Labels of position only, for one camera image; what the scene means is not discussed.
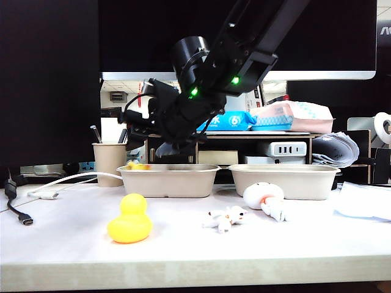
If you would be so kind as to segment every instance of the robotic arm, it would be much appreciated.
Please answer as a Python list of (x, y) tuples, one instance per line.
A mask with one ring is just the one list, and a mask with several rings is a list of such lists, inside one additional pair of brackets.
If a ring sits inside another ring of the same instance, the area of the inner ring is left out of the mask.
[(119, 117), (128, 125), (127, 150), (160, 134), (179, 152), (204, 132), (196, 128), (224, 113), (226, 95), (239, 96), (261, 83), (277, 62), (274, 51), (310, 0), (240, 0), (224, 22), (211, 49), (202, 37), (186, 37), (174, 45), (171, 60), (181, 92), (156, 79), (145, 82), (142, 95), (148, 118), (128, 110)]

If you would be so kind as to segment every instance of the rubber duck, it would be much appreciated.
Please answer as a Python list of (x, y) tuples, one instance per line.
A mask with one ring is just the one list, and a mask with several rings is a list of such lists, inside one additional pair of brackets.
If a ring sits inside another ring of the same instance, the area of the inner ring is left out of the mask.
[(151, 166), (146, 164), (140, 164), (137, 161), (129, 161), (126, 165), (128, 170), (150, 170)]
[(144, 240), (152, 230), (146, 215), (147, 201), (141, 194), (128, 194), (120, 203), (121, 215), (109, 222), (108, 234), (118, 243), (128, 244)]

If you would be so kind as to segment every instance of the white power adapter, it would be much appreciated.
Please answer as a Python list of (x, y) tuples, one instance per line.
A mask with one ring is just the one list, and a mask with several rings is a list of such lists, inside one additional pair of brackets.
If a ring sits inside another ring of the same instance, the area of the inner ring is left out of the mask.
[(304, 157), (307, 154), (305, 142), (271, 142), (260, 144), (259, 150), (269, 157)]

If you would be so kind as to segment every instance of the beige cup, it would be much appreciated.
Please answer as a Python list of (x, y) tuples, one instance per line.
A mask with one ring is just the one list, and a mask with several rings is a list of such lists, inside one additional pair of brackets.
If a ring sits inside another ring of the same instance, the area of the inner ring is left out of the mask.
[[(125, 143), (93, 143), (93, 153), (95, 155), (95, 170), (121, 176), (117, 168), (126, 163)], [(98, 175), (98, 185), (100, 187), (122, 186), (123, 181)]]

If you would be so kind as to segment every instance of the white paper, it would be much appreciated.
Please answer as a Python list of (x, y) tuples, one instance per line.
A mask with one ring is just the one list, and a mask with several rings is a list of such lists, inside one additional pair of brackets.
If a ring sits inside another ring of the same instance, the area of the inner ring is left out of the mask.
[(391, 220), (391, 188), (344, 182), (334, 209), (349, 217)]
[(359, 153), (355, 141), (343, 132), (325, 134), (312, 140), (315, 164), (345, 168), (358, 159)]

